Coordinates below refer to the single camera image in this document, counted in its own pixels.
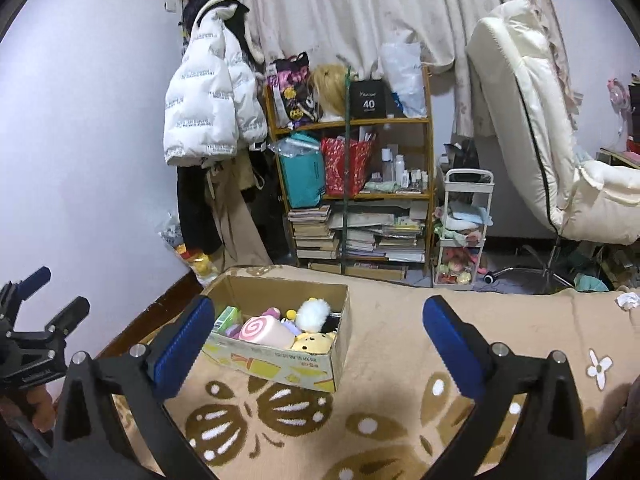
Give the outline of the left hand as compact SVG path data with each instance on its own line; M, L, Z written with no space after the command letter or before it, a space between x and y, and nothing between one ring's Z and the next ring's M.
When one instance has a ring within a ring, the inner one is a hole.
M50 431L55 423L55 408L50 393L45 385L40 385L25 392L27 404L34 410L32 424L40 432ZM1 414L6 420L23 414L22 410L6 396L1 398Z

